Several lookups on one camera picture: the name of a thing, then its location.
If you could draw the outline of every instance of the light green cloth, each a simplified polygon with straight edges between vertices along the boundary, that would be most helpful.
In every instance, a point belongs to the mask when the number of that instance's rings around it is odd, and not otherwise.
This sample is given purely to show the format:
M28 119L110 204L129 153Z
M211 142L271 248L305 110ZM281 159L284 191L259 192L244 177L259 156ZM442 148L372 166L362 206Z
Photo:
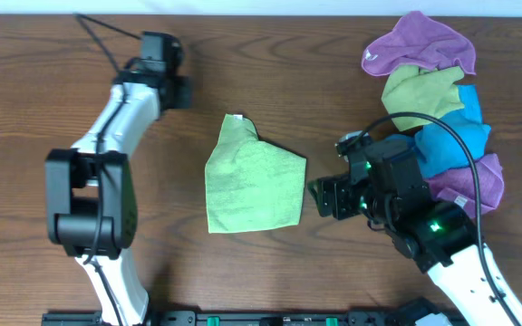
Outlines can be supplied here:
M305 158L260 141L251 120L225 116L205 181L210 233L299 224Z
M382 102L388 113L413 111L440 119L464 108L459 88L454 84L463 77L459 66L430 72L415 65L403 65L388 77ZM430 123L419 118L396 118L393 122L399 131Z

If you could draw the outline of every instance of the wooden table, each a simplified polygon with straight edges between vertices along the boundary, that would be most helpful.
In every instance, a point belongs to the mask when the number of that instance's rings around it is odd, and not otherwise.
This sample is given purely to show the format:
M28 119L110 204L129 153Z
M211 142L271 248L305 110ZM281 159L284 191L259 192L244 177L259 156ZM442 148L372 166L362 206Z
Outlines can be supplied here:
M452 307L390 238L360 217L320 218L306 194L299 226L209 235L204 167L225 113L244 113L263 139L307 158L307 179L343 173L335 141L386 114L384 78L360 68L365 46L397 17L106 16L119 27L175 34L194 107L172 110L132 160L140 209L132 246L161 308L345 311L395 307L424 295ZM522 301L522 19L443 18L476 46L488 150L504 167L488 243ZM124 62L139 53L97 29ZM48 310L100 308L72 258L47 238L44 159L69 148L104 108L114 73L70 16L0 15L0 325L37 325ZM387 125L374 136L393 132Z

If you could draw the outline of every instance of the cloth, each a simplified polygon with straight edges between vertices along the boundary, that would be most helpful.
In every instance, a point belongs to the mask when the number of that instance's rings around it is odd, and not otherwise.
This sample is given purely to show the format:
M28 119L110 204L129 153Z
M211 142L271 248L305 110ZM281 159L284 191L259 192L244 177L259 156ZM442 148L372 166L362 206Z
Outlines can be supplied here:
M460 67L429 72L415 65L404 65L393 72L382 93L388 113L413 111L442 118L445 114L464 108L459 89L453 84L464 77ZM418 118L392 120L399 131L429 124Z
M260 141L251 120L228 114L205 166L205 183L210 233L297 225L305 158Z
M482 123L479 97L474 85L459 86L464 109L454 110L440 118L464 140L474 159L485 155L490 126ZM450 168L465 168L467 157L454 138L440 126L431 123L418 131L414 138L392 135L391 139L405 139L415 147L423 177L434 177Z
M487 154L476 162L480 183L480 211L488 213L498 207L505 182L503 168L498 162L497 154ZM467 215L475 218L475 188L472 183L470 168L454 168L426 179L432 196L437 199L458 204Z
M459 65L465 73L476 74L476 60L475 48L466 37L414 11L366 48L362 68L372 76L383 76L404 64L428 70Z

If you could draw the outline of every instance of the white tag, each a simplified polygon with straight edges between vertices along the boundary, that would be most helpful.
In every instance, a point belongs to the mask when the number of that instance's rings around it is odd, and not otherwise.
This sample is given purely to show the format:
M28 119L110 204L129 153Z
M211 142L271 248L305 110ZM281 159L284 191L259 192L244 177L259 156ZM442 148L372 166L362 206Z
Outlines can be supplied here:
M457 196L457 198L454 199L454 204L460 206L460 208L464 208L465 204L467 204L468 201L469 200L463 196Z
M370 50L366 49L366 60L367 61L374 61L378 57L378 54L372 55L370 53Z

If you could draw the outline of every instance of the white wall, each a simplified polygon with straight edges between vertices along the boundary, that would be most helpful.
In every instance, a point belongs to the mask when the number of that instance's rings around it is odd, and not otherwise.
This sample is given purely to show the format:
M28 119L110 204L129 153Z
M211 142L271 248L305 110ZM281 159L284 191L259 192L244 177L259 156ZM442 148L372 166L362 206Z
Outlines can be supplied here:
M522 17L522 0L0 0L0 14L261 14Z

